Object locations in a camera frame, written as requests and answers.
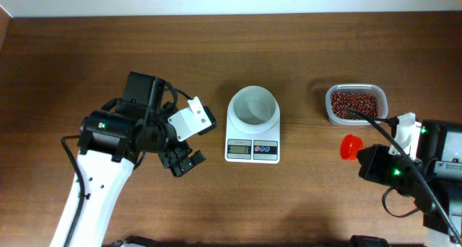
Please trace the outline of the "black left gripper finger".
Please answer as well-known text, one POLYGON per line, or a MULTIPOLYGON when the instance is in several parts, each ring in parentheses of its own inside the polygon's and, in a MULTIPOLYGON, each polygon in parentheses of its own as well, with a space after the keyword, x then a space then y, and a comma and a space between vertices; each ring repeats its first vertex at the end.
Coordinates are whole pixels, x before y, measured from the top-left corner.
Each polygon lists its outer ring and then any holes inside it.
POLYGON ((180 164, 184 162, 192 153, 192 149, 188 145, 177 145, 157 155, 165 169, 169 169, 172 175, 176 178, 181 177, 185 172, 180 164))
POLYGON ((181 173, 187 173, 192 168, 201 164, 205 160, 206 157, 202 154, 201 150, 198 150, 193 155, 187 157, 180 163, 180 171, 181 173))

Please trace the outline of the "red plastic measuring scoop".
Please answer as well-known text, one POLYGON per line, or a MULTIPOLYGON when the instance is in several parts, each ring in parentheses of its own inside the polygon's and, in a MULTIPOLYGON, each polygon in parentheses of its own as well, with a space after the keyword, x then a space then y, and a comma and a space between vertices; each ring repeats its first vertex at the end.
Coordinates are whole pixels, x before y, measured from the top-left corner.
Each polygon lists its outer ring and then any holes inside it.
POLYGON ((346 135, 340 146, 340 155, 343 160, 357 161, 357 153, 364 149, 364 142, 353 134, 346 135))

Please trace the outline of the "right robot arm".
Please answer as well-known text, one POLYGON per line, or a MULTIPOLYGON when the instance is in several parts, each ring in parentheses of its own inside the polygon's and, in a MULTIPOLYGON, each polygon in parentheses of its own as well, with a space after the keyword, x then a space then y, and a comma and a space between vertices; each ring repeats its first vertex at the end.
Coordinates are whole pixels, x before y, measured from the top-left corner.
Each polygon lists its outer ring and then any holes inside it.
POLYGON ((447 121, 405 121, 391 123, 392 136, 411 159, 406 161, 394 145, 374 144, 361 149, 357 159, 359 176, 379 183, 405 197, 412 197, 424 214, 430 246, 461 244, 461 125, 447 121))

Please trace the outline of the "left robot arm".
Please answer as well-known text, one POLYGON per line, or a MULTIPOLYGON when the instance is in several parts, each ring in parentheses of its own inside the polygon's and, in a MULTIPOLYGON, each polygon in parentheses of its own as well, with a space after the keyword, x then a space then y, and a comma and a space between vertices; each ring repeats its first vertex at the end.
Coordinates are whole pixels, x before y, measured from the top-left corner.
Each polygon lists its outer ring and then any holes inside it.
POLYGON ((62 137, 74 180, 52 246, 101 246, 118 196, 146 154, 156 154, 176 178, 205 161, 187 140, 214 129, 216 119, 198 97, 178 109, 179 95, 169 82, 132 71, 123 96, 82 121, 77 155, 62 137))

